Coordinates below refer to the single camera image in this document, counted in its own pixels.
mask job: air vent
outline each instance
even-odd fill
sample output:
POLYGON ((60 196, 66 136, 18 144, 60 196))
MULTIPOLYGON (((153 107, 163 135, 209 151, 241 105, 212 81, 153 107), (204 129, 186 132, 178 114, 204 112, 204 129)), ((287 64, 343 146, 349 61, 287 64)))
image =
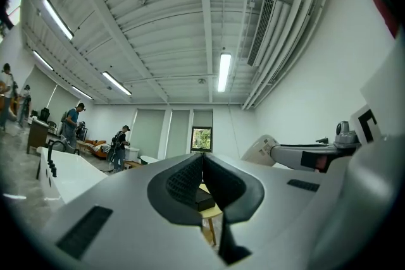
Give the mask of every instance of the air vent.
POLYGON ((275 0, 263 0, 263 4, 261 5, 258 26, 256 27, 256 33, 254 35, 251 51, 249 53, 249 58, 247 59, 247 63, 250 66, 254 65, 260 47, 262 46, 269 22, 271 20, 271 17, 273 16, 274 4, 275 0))

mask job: ceiling light fixture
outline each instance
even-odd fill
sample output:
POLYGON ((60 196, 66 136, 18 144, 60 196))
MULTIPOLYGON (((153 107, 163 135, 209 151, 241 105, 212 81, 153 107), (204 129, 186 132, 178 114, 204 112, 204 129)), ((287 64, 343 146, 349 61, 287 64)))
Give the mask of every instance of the ceiling light fixture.
POLYGON ((75 89, 77 92, 80 92, 83 96, 92 99, 92 97, 90 97, 89 95, 85 94, 84 92, 82 92, 80 89, 76 88, 74 85, 72 85, 72 88, 75 89))
POLYGON ((53 67, 52 66, 50 66, 49 64, 48 64, 48 62, 47 61, 45 61, 43 58, 42 58, 42 56, 40 56, 39 54, 38 54, 38 52, 37 51, 32 51, 34 54, 35 54, 35 56, 37 57, 37 58, 39 58, 40 59, 40 61, 42 62, 42 63, 44 63, 45 64, 45 66, 48 68, 48 69, 50 69, 50 70, 52 70, 53 71, 53 67))
POLYGON ((231 55, 229 53, 221 54, 220 77, 218 79, 218 92, 224 92, 227 87, 228 72, 231 55))
POLYGON ((103 72, 103 76, 105 76, 108 81, 110 81, 115 87, 119 88, 122 92, 127 95, 132 95, 132 93, 125 87, 123 87, 117 80, 113 78, 107 71, 103 72))
POLYGON ((47 12, 51 15, 52 19, 55 21, 56 24, 58 24, 59 28, 62 30, 62 32, 66 35, 66 37, 71 40, 73 38, 73 33, 69 29, 68 25, 66 25, 63 20, 60 18, 56 10, 53 8, 51 2, 49 0, 42 0, 42 3, 45 6, 45 9, 47 12))

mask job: man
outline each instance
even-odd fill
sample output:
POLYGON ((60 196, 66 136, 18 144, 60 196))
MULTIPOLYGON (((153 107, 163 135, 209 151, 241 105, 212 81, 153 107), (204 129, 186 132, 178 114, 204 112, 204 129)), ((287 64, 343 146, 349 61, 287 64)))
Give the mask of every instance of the man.
POLYGON ((78 115, 84 110, 84 104, 81 102, 76 108, 69 110, 63 125, 62 135, 66 137, 69 145, 76 149, 76 127, 78 115))
POLYGON ((125 133, 128 131, 130 131, 128 125, 125 125, 122 130, 115 135, 114 173, 124 169, 125 146, 129 145, 129 143, 125 140, 125 133))
POLYGON ((23 119, 25 116, 25 112, 30 111, 30 104, 31 104, 31 93, 30 93, 30 85, 26 85, 25 88, 21 91, 21 94, 18 98, 20 102, 20 107, 18 108, 18 117, 17 122, 20 127, 23 127, 23 119))
POLYGON ((12 86, 14 84, 13 75, 11 74, 11 68, 8 63, 3 66, 3 71, 0 77, 0 94, 4 96, 3 110, 0 114, 0 127, 6 130, 6 121, 8 117, 8 109, 11 104, 12 86))

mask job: black window frame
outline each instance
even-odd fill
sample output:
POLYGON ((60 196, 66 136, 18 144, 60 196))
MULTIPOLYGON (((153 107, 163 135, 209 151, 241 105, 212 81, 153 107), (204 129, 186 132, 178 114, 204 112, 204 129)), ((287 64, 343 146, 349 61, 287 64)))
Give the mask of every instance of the black window frame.
POLYGON ((206 127, 206 126, 193 126, 191 129, 191 144, 190 144, 190 152, 212 152, 213 151, 213 128, 206 127), (211 132, 211 140, 209 141, 209 149, 195 149, 192 146, 192 140, 194 137, 194 130, 209 130, 211 132))

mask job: black shirt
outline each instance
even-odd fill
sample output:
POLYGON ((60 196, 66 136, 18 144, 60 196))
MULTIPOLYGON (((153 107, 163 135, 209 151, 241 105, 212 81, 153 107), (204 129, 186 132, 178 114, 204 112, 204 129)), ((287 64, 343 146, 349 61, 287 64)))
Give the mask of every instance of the black shirt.
POLYGON ((118 144, 121 143, 121 145, 118 146, 118 149, 125 150, 125 145, 123 144, 124 142, 125 142, 125 133, 121 133, 121 135, 118 137, 118 144))

